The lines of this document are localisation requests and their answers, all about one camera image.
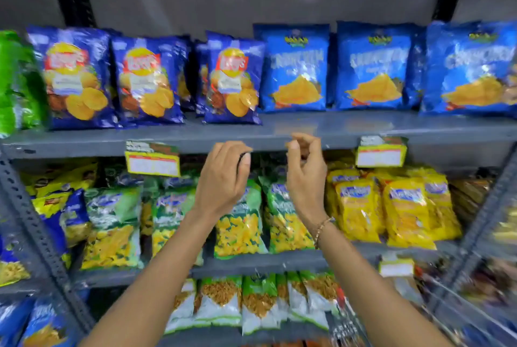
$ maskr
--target hand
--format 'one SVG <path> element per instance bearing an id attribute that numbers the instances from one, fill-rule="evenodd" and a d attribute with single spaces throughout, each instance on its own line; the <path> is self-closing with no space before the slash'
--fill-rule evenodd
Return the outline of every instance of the hand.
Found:
<path id="1" fill-rule="evenodd" d="M 314 234 L 314 229 L 327 219 L 323 207 L 327 165 L 323 160 L 320 138 L 292 134 L 288 143 L 288 191 L 303 224 Z M 302 163 L 302 156 L 307 158 Z"/>
<path id="2" fill-rule="evenodd" d="M 214 145 L 206 157 L 195 194 L 193 208 L 201 217 L 215 224 L 237 204 L 250 174 L 250 151 L 252 148 L 238 141 Z"/>

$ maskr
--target bracelet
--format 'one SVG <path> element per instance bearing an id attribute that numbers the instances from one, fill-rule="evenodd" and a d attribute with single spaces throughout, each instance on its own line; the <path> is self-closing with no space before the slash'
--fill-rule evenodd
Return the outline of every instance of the bracelet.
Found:
<path id="1" fill-rule="evenodd" d="M 318 245 L 318 241 L 320 239 L 320 234 L 322 233 L 323 231 L 323 228 L 325 227 L 325 225 L 328 223 L 328 222 L 332 222 L 334 220 L 334 218 L 328 218 L 326 220 L 324 220 L 323 222 L 321 222 L 318 226 L 318 229 L 316 230 L 316 238 L 314 239 L 314 247 L 316 249 L 319 249 L 320 246 Z"/>

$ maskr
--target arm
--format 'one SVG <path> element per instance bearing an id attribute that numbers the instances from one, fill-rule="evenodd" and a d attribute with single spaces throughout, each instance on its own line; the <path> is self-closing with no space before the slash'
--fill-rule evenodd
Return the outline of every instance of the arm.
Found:
<path id="1" fill-rule="evenodd" d="M 320 139 L 293 134 L 288 145 L 288 190 L 296 212 L 314 237 L 328 219 L 323 208 L 327 167 Z M 301 156 L 307 162 L 301 166 Z M 378 347 L 450 347 L 432 323 L 388 285 L 337 227 L 327 223 L 319 246 L 363 324 Z"/>
<path id="2" fill-rule="evenodd" d="M 250 151 L 242 142 L 217 143 L 213 147 L 201 172 L 194 207 L 174 236 L 81 342 L 81 347 L 152 347 L 158 343 L 174 298 L 181 292 L 206 237 L 244 194 Z"/>

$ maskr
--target gold bracelet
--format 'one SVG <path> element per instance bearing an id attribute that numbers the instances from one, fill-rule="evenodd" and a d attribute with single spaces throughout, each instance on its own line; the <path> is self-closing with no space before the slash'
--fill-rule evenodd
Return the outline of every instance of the gold bracelet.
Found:
<path id="1" fill-rule="evenodd" d="M 318 241 L 320 239 L 320 234 L 322 233 L 323 228 L 325 227 L 325 225 L 328 222 L 332 222 L 333 220 L 334 220 L 334 218 L 328 218 L 328 219 L 324 220 L 323 222 L 321 222 L 320 225 L 318 226 L 318 229 L 316 230 L 316 238 L 314 239 L 314 247 L 316 249 L 320 248 L 320 246 L 318 245 Z"/>

